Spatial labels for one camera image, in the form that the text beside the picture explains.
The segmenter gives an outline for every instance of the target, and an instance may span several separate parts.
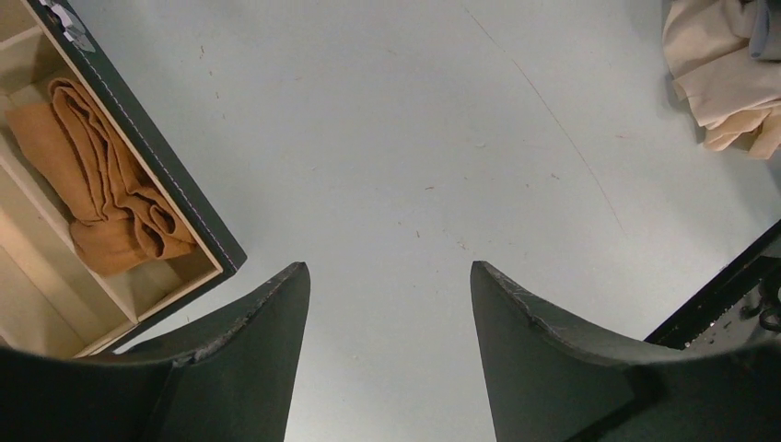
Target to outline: folded cloth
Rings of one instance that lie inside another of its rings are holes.
[[[6,117],[22,154],[73,214],[82,261],[111,275],[194,251],[190,231],[84,87],[59,78],[49,92],[52,104]]]
[[[677,0],[665,24],[664,55],[679,99],[705,127],[705,147],[726,148],[755,133],[751,157],[769,158],[781,144],[781,64],[749,54],[756,2]]]

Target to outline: white table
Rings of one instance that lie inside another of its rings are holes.
[[[290,441],[493,440],[472,260],[643,338],[781,217],[657,2],[72,3],[250,255],[146,337],[310,266]]]

